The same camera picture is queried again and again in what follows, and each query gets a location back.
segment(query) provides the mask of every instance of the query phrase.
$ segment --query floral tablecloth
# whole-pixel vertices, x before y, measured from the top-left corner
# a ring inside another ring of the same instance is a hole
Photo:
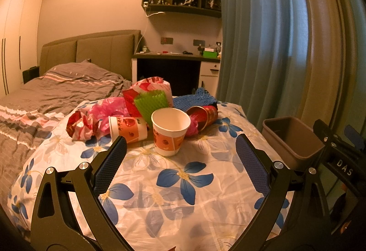
[[[101,101],[84,102],[91,107]],[[136,251],[228,250],[245,230],[263,201],[235,150],[238,134],[274,160],[281,160],[242,108],[220,103],[219,119],[201,134],[185,139],[176,156],[154,151],[153,138],[129,145],[128,153],[107,193],[99,196],[113,224]],[[49,166],[59,172],[91,162],[112,144],[110,136],[73,141],[65,131],[65,117],[24,165],[8,196],[12,220],[26,238],[43,174]],[[93,237],[76,195],[74,212],[85,235]],[[292,192],[273,227],[279,234]]]

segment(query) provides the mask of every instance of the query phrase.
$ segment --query cup rim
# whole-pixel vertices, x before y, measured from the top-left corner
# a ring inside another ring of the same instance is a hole
[[[158,125],[157,123],[155,123],[155,122],[154,122],[154,119],[153,119],[154,114],[155,114],[157,111],[159,111],[159,110],[161,110],[161,109],[165,109],[165,108],[172,108],[172,109],[175,109],[175,110],[177,110],[177,111],[180,111],[180,112],[184,113],[184,114],[188,117],[188,119],[189,119],[189,124],[188,124],[188,126],[187,126],[186,128],[180,129],[180,130],[169,130],[169,129],[163,128],[163,127],[161,127],[160,125]],[[188,129],[188,128],[189,128],[189,126],[191,125],[191,119],[190,119],[190,117],[189,117],[189,116],[188,116],[184,111],[181,111],[180,109],[177,109],[177,108],[174,108],[174,107],[164,107],[164,108],[159,108],[159,109],[155,110],[155,111],[151,114],[151,121],[153,122],[153,125],[156,125],[156,126],[157,126],[157,127],[159,127],[160,129],[162,129],[162,130],[164,130],[164,131],[168,131],[168,132],[182,132],[182,131],[184,131],[184,130]]]

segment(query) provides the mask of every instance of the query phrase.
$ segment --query desk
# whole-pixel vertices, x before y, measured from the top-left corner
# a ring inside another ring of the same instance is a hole
[[[204,87],[216,96],[220,59],[183,54],[135,54],[132,82],[159,76],[170,83],[173,96],[191,94]]]

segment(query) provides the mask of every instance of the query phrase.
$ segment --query green box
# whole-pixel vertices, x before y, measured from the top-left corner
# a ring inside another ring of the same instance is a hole
[[[213,59],[216,59],[217,58],[217,52],[207,52],[207,51],[204,51],[204,57],[205,58],[213,58]]]

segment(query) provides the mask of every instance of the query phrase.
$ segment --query wardrobe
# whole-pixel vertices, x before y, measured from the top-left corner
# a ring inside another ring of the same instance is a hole
[[[37,65],[37,30],[42,0],[0,0],[0,98],[23,83],[22,72]]]

